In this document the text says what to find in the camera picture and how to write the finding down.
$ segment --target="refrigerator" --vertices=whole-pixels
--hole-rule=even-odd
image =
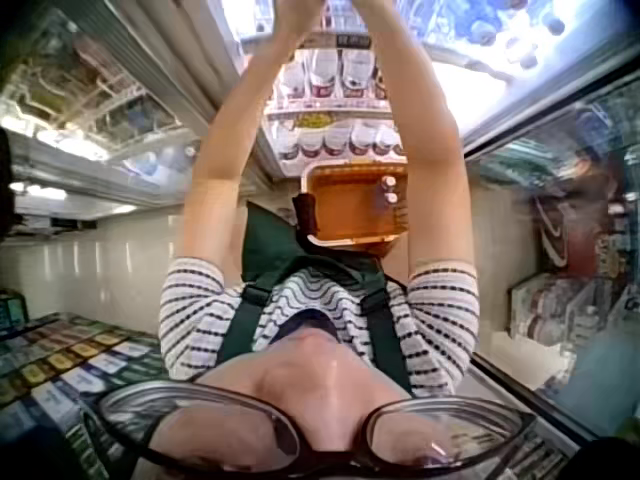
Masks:
[[[515,478],[554,478],[601,436],[638,442],[633,3],[395,3],[434,61],[486,230],[477,262],[480,277],[491,278],[481,299],[492,301],[482,303],[462,390],[539,415]],[[21,48],[2,58],[10,68],[0,79],[18,211],[95,220],[180,204],[199,139],[269,41],[272,2],[29,8],[3,38]],[[371,39],[348,0],[327,2],[283,66],[242,193],[273,191],[331,159],[406,161]]]

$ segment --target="orange basket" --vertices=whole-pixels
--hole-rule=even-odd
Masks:
[[[382,178],[397,181],[398,203],[384,199]],[[345,247],[395,240],[407,230],[406,163],[331,160],[309,165],[301,192],[315,197],[317,232],[310,242],[322,247]]]

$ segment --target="eyeglasses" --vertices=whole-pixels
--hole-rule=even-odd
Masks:
[[[405,400],[371,412],[351,451],[316,452],[293,419],[266,402],[152,381],[102,397],[88,429],[98,448],[134,453],[162,478],[431,478],[479,470],[497,478],[534,419],[481,399]]]

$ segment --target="refrigerator door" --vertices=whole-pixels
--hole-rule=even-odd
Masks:
[[[148,0],[136,3],[152,8]],[[636,55],[623,3],[397,0],[396,7],[435,62],[473,151]],[[268,41],[274,22],[271,0],[197,0],[178,10],[191,20],[210,64],[223,66],[222,91]],[[298,177],[325,158],[403,158],[370,50],[350,1],[329,0],[322,24],[283,67],[266,108],[258,144],[272,174]]]
[[[166,56],[154,57],[105,2],[29,7],[4,32],[0,58],[18,213],[37,204],[38,214],[88,219],[181,203],[211,101],[188,75],[164,68]],[[268,189],[269,180],[249,174],[243,187]],[[67,208],[74,194],[106,203]]]
[[[470,160],[484,369],[640,444],[640,74]]]

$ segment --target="woman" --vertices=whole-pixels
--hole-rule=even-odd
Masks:
[[[469,365],[479,312],[469,185],[456,123],[426,52],[392,0],[353,0],[408,156],[408,290],[385,282],[368,258],[278,250],[281,237],[262,230],[270,220],[259,210],[249,213],[245,260],[256,241],[270,253],[245,262],[246,285],[225,289],[219,266],[264,104],[325,8],[323,0],[275,4],[274,34],[218,113],[195,165],[181,257],[162,294],[160,339],[172,378],[267,402],[297,423],[314,450],[347,451],[372,410],[451,393]],[[205,417],[182,418],[189,427],[174,424],[171,445],[158,448],[186,455],[198,429],[213,428]]]

